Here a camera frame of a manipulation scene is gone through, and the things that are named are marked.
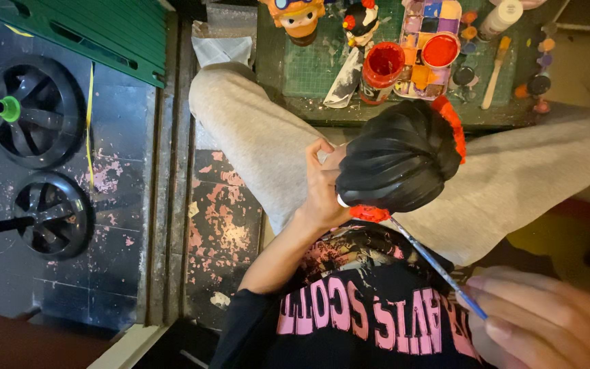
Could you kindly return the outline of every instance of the paint-splattered floor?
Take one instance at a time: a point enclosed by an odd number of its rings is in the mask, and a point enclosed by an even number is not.
[[[16,35],[0,22],[0,64],[23,54],[62,63],[87,91],[90,60],[40,38]],[[76,181],[96,212],[88,249],[67,261],[44,261],[14,231],[0,233],[0,314],[31,307],[43,313],[118,330],[135,321],[143,244],[143,166],[148,84],[98,64],[94,74],[95,190],[88,189],[85,143],[55,170]],[[0,220],[10,216],[16,185],[32,171],[0,152]]]
[[[258,255],[263,208],[202,126],[195,130],[185,311],[220,329],[229,298]]]

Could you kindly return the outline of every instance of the white paint bottle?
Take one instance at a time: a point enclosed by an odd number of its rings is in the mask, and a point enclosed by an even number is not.
[[[488,42],[520,19],[522,4],[519,0],[503,0],[487,15],[477,30],[477,38]]]

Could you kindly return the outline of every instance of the grey sweatpants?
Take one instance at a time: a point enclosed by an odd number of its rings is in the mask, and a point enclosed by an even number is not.
[[[323,135],[271,102],[254,81],[242,64],[206,67],[192,82],[190,108],[277,234],[306,198],[304,148]],[[553,104],[535,127],[469,142],[466,163],[442,194],[394,217],[427,247],[466,265],[589,185],[590,109]]]

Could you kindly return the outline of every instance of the person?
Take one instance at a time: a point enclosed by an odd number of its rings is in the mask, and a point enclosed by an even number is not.
[[[351,223],[335,190],[343,148],[252,80],[241,64],[209,66],[189,95],[277,234],[231,298],[211,367],[590,368],[589,294],[489,268],[468,280],[488,318],[473,316],[397,234]],[[468,264],[589,184],[590,111],[556,107],[535,127],[469,142],[438,197],[393,216],[447,263]]]

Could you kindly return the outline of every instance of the pink lettering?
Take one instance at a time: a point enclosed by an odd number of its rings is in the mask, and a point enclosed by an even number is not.
[[[352,309],[361,316],[360,325],[357,324],[356,319],[352,317],[352,333],[365,341],[368,339],[368,314],[366,314],[366,307],[356,298],[357,293],[361,296],[361,292],[356,290],[354,283],[348,281],[349,301],[352,304]]]
[[[440,302],[438,292],[435,289],[425,288],[422,290],[422,298],[425,302],[427,311],[427,322],[430,323],[431,347],[434,354],[441,350],[441,333],[440,333]]]
[[[397,306],[397,350],[401,353],[409,352],[409,338],[405,330],[405,305],[406,300],[395,303]]]
[[[323,294],[323,314],[320,314],[318,291]],[[315,326],[317,328],[326,327],[329,323],[329,300],[327,299],[327,289],[324,287],[323,280],[318,280],[311,284],[311,300],[313,301],[313,316],[315,317]]]
[[[279,323],[277,323],[277,334],[292,334],[295,329],[295,317],[291,314],[291,294],[281,299],[279,309]]]
[[[381,303],[377,296],[374,298],[373,310],[377,323],[386,325],[386,336],[381,335],[381,330],[375,329],[375,343],[378,347],[385,350],[392,350],[395,345],[395,322],[393,321],[393,315],[388,310],[381,308]]]
[[[306,287],[299,290],[299,298],[301,301],[299,302],[299,305],[297,305],[297,334],[309,334],[313,332],[313,318],[309,314],[305,290]]]
[[[411,353],[416,355],[431,354],[430,333],[427,331],[427,318],[422,307],[422,296],[419,289],[414,291],[411,318]]]
[[[460,314],[465,315],[465,311],[463,311],[463,309],[458,307],[456,304],[449,302],[447,298],[445,298],[444,296],[441,296],[440,300],[443,302],[443,305],[445,306],[445,309],[448,312],[448,317],[450,318],[450,330],[452,331],[452,340],[454,341],[454,348],[457,352],[461,354],[471,356],[473,358],[478,358],[479,356],[475,352],[473,344],[468,339],[467,331],[464,330],[464,328],[457,323],[456,313],[460,312]]]
[[[340,300],[340,313],[337,311],[338,306],[331,304],[330,310],[332,313],[332,326],[340,330],[349,330],[349,302],[348,292],[345,290],[343,281],[338,277],[329,277],[327,282],[329,288],[329,298],[334,298],[334,291],[338,291],[338,299]]]

